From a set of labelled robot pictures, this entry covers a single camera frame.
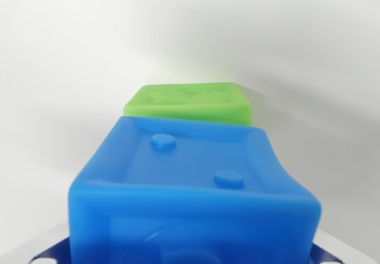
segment white backdrop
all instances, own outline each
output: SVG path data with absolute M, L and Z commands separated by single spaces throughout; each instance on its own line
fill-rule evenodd
M 321 228 L 380 260 L 380 0 L 0 0 L 0 253 L 144 84 L 233 81 Z

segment blue plastic block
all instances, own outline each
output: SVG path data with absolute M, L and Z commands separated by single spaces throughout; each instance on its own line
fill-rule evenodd
M 69 193 L 74 264 L 305 264 L 321 208 L 248 126 L 122 117 Z

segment plastic cube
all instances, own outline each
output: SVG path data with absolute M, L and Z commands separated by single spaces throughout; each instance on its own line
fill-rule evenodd
M 234 83 L 146 85 L 124 115 L 251 125 L 250 103 Z
M 73 264 L 305 264 L 317 199 L 262 129 L 121 117 L 69 193 Z

